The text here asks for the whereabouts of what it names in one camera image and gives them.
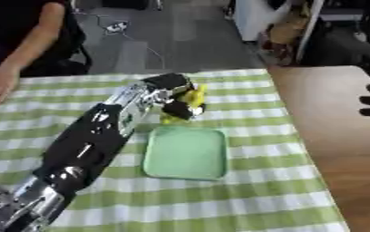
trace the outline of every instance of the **gray floor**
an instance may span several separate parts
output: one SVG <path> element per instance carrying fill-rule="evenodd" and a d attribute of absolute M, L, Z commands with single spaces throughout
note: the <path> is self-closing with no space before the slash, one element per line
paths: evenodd
<path fill-rule="evenodd" d="M 126 32 L 105 35 L 96 17 L 78 15 L 87 34 L 85 46 L 98 73 L 194 73 L 199 71 L 262 68 L 251 46 L 241 42 L 230 21 L 223 18 L 226 0 L 164 0 L 145 11 L 102 8 L 101 0 L 78 0 L 83 12 L 105 15 L 102 25 L 128 20 Z M 164 60 L 149 49 L 159 53 Z"/>

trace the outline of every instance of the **green checkered tablecloth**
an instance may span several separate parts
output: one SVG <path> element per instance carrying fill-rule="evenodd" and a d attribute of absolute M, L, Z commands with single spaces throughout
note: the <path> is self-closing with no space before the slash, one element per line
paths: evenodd
<path fill-rule="evenodd" d="M 208 85 L 192 123 L 226 133 L 229 173 L 218 181 L 147 178 L 141 170 L 154 109 L 101 178 L 51 231 L 348 231 L 264 70 L 189 75 Z M 0 185 L 11 188 L 78 116 L 143 75 L 24 79 L 0 105 Z"/>

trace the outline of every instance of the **black sleeve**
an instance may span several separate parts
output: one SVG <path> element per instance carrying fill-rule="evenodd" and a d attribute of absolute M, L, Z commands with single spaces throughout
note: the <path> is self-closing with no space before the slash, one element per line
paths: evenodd
<path fill-rule="evenodd" d="M 70 0 L 41 0 L 41 1 L 43 2 L 43 5 L 49 4 L 49 3 L 57 3 L 57 4 L 64 5 L 64 6 L 69 6 L 69 4 L 71 3 Z"/>

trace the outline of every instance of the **cable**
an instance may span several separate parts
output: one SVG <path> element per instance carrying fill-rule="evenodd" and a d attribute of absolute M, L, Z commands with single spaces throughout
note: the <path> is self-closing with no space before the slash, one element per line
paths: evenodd
<path fill-rule="evenodd" d="M 91 14 L 91 13 L 85 13 L 85 12 L 81 12 L 79 10 L 75 10 L 74 11 L 75 14 L 77 15 L 89 15 L 89 16 L 95 16 L 96 17 L 96 22 L 97 22 L 97 25 L 102 28 L 104 31 L 103 31 L 103 34 L 108 36 L 108 35 L 116 35 L 116 34 L 122 34 L 124 37 L 128 38 L 129 40 L 132 40 L 132 41 L 137 41 L 136 39 L 130 37 L 129 35 L 127 35 L 125 32 L 124 32 L 124 29 L 122 29 L 121 31 L 119 32 L 115 32 L 115 33 L 111 33 L 109 30 L 108 30 L 108 26 L 103 26 L 102 25 L 102 18 L 111 18 L 113 19 L 111 16 L 106 16 L 106 15 L 98 15 L 98 14 Z M 115 20 L 113 19 L 115 22 L 126 22 L 127 25 L 129 24 L 128 21 L 118 21 L 118 20 Z M 162 55 L 160 55 L 159 53 L 157 53 L 155 50 L 151 49 L 149 46 L 147 46 L 147 49 L 152 52 L 155 56 L 158 57 L 158 59 L 161 61 L 161 67 L 163 70 L 165 70 L 165 60 L 164 58 L 162 57 Z"/>
<path fill-rule="evenodd" d="M 127 35 L 125 32 L 120 32 L 120 34 L 122 34 L 124 37 L 128 38 L 129 40 L 137 41 L 134 38 L 132 38 L 129 35 Z M 155 50 L 151 49 L 149 46 L 147 46 L 147 49 L 150 50 L 150 52 L 152 52 L 153 54 L 155 54 L 155 56 L 157 56 L 160 59 L 162 69 L 165 70 L 165 60 L 162 57 L 162 55 L 160 55 L 159 53 L 157 53 Z"/>
<path fill-rule="evenodd" d="M 116 20 L 116 19 L 114 19 L 113 17 L 111 17 L 111 16 L 107 16 L 107 15 L 98 15 L 98 14 L 92 14 L 92 13 L 85 13 L 85 12 L 82 12 L 82 11 L 79 11 L 79 10 L 75 10 L 74 11 L 74 13 L 76 14 L 76 15 L 89 15 L 89 16 L 94 16 L 94 17 L 96 17 L 96 23 L 97 23 L 97 25 L 100 27 L 100 28 L 102 28 L 103 30 L 105 30 L 105 31 L 107 31 L 107 26 L 104 26 L 104 25 L 102 25 L 102 18 L 109 18 L 109 19 L 112 19 L 113 21 L 115 21 L 115 22 L 126 22 L 125 20 Z"/>

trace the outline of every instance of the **square plate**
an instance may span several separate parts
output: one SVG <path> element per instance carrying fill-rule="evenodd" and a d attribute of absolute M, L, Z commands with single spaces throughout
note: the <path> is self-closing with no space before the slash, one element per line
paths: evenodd
<path fill-rule="evenodd" d="M 226 136 L 213 129 L 159 127 L 150 135 L 143 169 L 155 178 L 219 179 L 228 169 Z"/>

